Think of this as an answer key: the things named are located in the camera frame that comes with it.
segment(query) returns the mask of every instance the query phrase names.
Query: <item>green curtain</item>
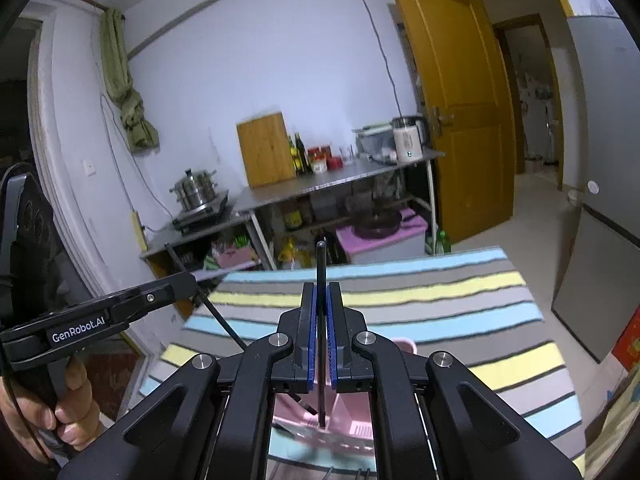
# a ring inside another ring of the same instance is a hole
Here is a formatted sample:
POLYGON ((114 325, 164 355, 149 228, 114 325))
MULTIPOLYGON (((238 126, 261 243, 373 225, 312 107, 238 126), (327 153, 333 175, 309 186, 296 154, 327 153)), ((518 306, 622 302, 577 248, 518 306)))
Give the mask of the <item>green curtain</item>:
POLYGON ((120 120, 127 132, 129 151, 140 152, 159 146, 158 131, 145 119, 142 97, 133 88, 124 48, 122 13, 107 9, 100 20, 102 72, 107 94, 120 109, 120 120))

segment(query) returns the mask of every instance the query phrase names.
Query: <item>wooden cutting board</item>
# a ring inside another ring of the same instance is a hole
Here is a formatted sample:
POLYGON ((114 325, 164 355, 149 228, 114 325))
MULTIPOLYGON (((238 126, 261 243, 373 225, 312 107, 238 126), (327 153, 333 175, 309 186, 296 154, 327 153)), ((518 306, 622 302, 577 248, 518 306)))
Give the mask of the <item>wooden cutting board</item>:
POLYGON ((240 123, 236 128, 249 187, 295 178, 282 113, 240 123))

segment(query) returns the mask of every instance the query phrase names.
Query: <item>frying pan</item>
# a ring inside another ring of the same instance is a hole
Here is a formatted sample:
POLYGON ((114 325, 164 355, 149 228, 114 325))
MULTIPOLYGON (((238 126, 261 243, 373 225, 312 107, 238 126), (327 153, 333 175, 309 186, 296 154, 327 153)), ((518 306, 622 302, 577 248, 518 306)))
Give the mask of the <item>frying pan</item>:
POLYGON ((403 219, 397 209, 375 210, 353 223, 353 233, 364 240, 387 238, 396 234, 404 222, 417 216, 414 213, 403 219))

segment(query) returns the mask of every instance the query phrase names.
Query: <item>metal bolt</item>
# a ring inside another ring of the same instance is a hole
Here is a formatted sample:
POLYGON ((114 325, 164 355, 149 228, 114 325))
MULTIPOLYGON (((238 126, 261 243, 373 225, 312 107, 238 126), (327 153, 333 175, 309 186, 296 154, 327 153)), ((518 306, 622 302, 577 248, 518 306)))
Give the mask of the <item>metal bolt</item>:
POLYGON ((282 332, 276 332, 275 334, 271 334, 269 336, 269 343, 273 346, 284 346, 289 342, 289 336, 287 334, 283 334, 282 332))
POLYGON ((191 360, 191 364, 198 370, 209 368, 213 362, 213 358, 208 354, 198 354, 191 360))
POLYGON ((453 357, 446 352, 436 352, 433 355, 433 362, 440 368, 449 368, 453 364, 453 357))
POLYGON ((356 341, 362 345, 370 345, 376 342, 376 335, 373 332, 360 332, 356 336, 356 341))

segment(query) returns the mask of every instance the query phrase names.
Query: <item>refrigerator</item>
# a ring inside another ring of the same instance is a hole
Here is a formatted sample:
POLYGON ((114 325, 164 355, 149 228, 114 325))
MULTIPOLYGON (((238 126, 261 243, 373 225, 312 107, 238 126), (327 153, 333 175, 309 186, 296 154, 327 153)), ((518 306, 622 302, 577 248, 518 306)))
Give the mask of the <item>refrigerator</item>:
POLYGON ((619 18, 568 22, 586 97, 588 188, 552 310, 600 362, 640 304, 640 51, 619 18))

